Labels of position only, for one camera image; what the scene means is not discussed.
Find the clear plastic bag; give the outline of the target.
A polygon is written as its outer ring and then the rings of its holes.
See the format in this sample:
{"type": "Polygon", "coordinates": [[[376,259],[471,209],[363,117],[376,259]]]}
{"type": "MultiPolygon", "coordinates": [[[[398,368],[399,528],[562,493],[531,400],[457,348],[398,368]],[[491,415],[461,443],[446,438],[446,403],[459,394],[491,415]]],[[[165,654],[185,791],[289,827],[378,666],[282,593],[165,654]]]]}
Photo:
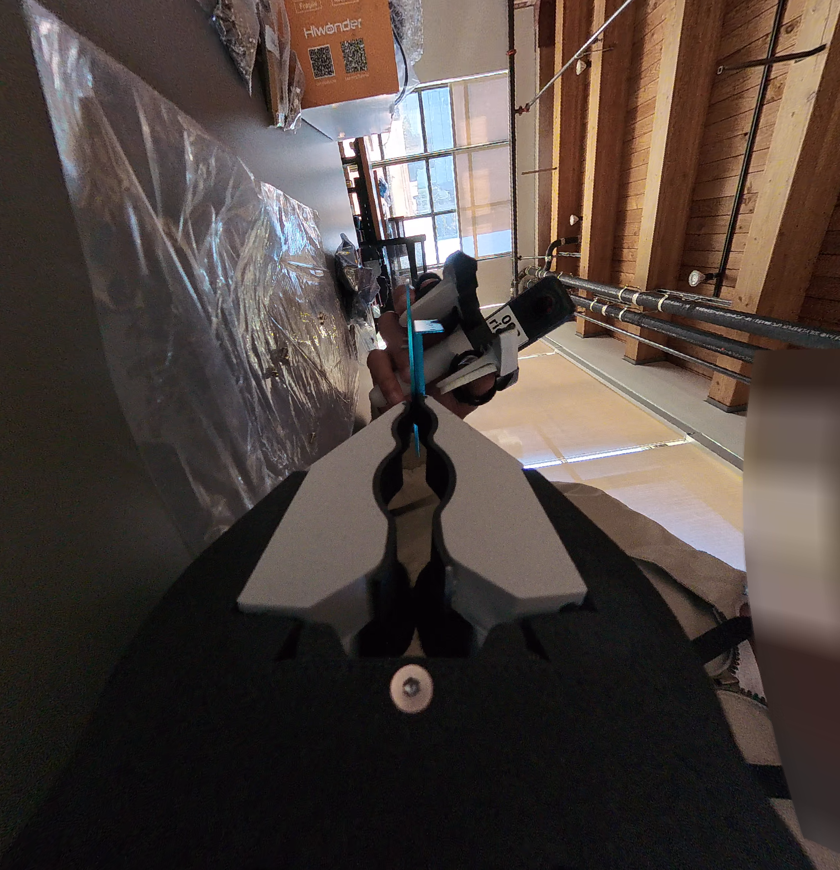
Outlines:
{"type": "Polygon", "coordinates": [[[354,323],[308,206],[44,6],[25,16],[116,396],[198,553],[350,435],[354,323]]]}

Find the orange cardboard box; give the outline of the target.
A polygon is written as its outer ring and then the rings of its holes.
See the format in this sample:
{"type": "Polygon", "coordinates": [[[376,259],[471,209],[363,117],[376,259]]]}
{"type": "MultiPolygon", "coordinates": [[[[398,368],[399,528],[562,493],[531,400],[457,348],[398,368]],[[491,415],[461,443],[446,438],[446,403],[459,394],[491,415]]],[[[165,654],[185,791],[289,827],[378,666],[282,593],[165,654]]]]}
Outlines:
{"type": "Polygon", "coordinates": [[[305,76],[302,119],[332,140],[391,129],[401,91],[386,1],[288,1],[305,76]]]}

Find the blue round metal plate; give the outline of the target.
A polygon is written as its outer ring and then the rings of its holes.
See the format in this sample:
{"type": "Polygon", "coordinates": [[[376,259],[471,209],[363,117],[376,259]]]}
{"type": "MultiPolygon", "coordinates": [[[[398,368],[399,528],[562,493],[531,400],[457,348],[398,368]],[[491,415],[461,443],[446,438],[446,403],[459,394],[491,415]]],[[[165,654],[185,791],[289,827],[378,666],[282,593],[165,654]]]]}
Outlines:
{"type": "MultiPolygon", "coordinates": [[[[416,360],[416,350],[415,350],[415,330],[414,330],[414,320],[412,317],[412,302],[411,302],[411,291],[406,290],[405,294],[405,304],[406,304],[406,329],[408,334],[408,353],[409,353],[409,386],[410,386],[410,400],[413,403],[416,399],[418,393],[418,381],[416,379],[416,368],[417,368],[417,360],[416,360]]],[[[417,423],[413,424],[413,443],[415,454],[418,458],[421,457],[422,451],[422,443],[419,437],[419,429],[417,423]]]]}

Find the grid pane window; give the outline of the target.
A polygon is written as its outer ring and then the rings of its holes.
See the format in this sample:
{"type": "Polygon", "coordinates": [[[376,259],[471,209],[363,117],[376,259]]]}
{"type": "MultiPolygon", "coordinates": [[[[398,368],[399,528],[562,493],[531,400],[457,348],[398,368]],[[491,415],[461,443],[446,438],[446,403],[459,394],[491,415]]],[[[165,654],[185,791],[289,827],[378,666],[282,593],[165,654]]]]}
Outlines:
{"type": "Polygon", "coordinates": [[[512,253],[509,81],[504,72],[408,94],[391,127],[363,138],[388,237],[424,237],[426,264],[455,251],[512,253]]]}

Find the bubble wrap bag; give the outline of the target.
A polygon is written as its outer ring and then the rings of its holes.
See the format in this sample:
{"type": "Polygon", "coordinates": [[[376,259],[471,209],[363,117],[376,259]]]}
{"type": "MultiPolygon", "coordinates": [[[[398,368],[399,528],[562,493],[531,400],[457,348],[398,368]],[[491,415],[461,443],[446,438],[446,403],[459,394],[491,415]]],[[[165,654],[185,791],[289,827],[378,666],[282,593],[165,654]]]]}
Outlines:
{"type": "Polygon", "coordinates": [[[389,1],[394,37],[401,44],[406,59],[416,64],[423,56],[424,12],[421,1],[389,1]]]}

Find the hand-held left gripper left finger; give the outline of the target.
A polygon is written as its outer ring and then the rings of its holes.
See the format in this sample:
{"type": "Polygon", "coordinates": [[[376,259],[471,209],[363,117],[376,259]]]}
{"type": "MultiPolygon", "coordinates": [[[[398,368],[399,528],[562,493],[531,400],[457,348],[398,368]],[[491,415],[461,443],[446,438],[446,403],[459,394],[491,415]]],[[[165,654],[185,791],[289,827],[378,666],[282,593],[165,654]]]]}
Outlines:
{"type": "Polygon", "coordinates": [[[342,643],[356,641],[375,617],[373,580],[393,558],[380,472],[401,457],[401,419],[393,407],[308,469],[238,596],[240,611],[328,625],[342,643]]]}

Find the crumpled dark plastic bag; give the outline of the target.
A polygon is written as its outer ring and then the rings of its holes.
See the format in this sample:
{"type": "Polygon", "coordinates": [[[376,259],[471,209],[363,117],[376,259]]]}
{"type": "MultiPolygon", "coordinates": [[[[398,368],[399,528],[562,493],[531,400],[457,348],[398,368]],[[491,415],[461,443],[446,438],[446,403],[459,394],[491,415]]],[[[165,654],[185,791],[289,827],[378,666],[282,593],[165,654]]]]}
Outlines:
{"type": "Polygon", "coordinates": [[[360,262],[358,249],[346,234],[335,251],[336,282],[343,313],[348,321],[365,320],[378,295],[377,274],[360,262]]]}

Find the black table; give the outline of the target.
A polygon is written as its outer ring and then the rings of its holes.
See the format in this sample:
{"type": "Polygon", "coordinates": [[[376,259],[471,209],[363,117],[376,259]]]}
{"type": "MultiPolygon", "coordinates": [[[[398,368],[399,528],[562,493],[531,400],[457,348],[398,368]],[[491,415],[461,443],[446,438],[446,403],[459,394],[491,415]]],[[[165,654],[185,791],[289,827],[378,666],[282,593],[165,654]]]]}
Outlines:
{"type": "Polygon", "coordinates": [[[385,238],[371,245],[381,253],[392,282],[413,283],[426,271],[426,234],[385,238]]]}

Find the pile of small hardware bags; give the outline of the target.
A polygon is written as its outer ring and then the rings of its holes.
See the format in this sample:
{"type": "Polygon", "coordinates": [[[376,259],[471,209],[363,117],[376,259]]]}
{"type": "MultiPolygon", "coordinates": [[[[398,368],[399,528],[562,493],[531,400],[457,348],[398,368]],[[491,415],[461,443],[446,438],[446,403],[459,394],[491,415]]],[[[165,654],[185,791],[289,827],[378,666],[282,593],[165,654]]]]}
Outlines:
{"type": "Polygon", "coordinates": [[[252,91],[255,68],[262,70],[263,94],[275,128],[301,124],[305,75],[292,46],[284,1],[216,1],[212,21],[242,80],[252,91]]]}

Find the black insulated pipe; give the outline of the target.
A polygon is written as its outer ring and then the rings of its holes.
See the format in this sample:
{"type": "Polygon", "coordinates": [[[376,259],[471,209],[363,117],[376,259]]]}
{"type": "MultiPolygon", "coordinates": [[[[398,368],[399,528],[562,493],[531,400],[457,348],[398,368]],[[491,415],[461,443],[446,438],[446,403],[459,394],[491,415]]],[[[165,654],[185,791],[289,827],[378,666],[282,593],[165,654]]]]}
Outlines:
{"type": "Polygon", "coordinates": [[[757,353],[764,348],[752,343],[742,342],[715,332],[707,332],[682,324],[654,318],[645,313],[623,307],[616,303],[606,303],[596,299],[585,299],[571,293],[570,298],[577,306],[578,314],[587,317],[595,313],[612,321],[618,321],[636,328],[675,338],[707,351],[722,354],[740,362],[752,364],[757,353]]]}
{"type": "Polygon", "coordinates": [[[517,287],[525,291],[543,277],[557,277],[568,291],[577,295],[576,305],[590,310],[595,305],[606,317],[613,308],[633,308],[658,312],[689,321],[711,324],[757,338],[787,343],[808,350],[840,350],[840,332],[813,328],[756,313],[731,310],[712,303],[708,297],[688,296],[662,290],[636,290],[604,285],[587,279],[555,273],[543,267],[530,267],[518,276],[517,287]]]}

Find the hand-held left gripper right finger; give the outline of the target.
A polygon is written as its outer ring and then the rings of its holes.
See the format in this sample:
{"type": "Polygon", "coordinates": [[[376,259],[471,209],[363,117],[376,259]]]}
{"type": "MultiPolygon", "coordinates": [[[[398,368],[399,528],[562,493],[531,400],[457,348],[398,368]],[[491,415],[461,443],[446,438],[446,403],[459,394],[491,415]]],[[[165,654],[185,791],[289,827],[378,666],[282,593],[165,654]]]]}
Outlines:
{"type": "Polygon", "coordinates": [[[522,464],[436,400],[420,401],[439,497],[420,573],[420,640],[482,643],[497,625],[581,606],[587,586],[522,464]]]}

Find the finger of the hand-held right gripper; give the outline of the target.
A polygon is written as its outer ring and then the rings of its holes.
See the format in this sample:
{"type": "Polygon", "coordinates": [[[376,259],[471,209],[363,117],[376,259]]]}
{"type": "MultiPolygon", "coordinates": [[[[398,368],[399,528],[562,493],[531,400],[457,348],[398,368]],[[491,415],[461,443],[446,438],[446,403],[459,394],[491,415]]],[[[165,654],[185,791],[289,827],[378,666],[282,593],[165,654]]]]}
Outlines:
{"type": "Polygon", "coordinates": [[[425,294],[410,303],[410,320],[414,328],[438,323],[443,328],[457,328],[462,318],[458,286],[454,278],[443,278],[425,294]]]}
{"type": "Polygon", "coordinates": [[[473,351],[473,345],[464,332],[451,332],[443,336],[440,342],[424,350],[425,374],[447,374],[453,359],[473,351]]]}

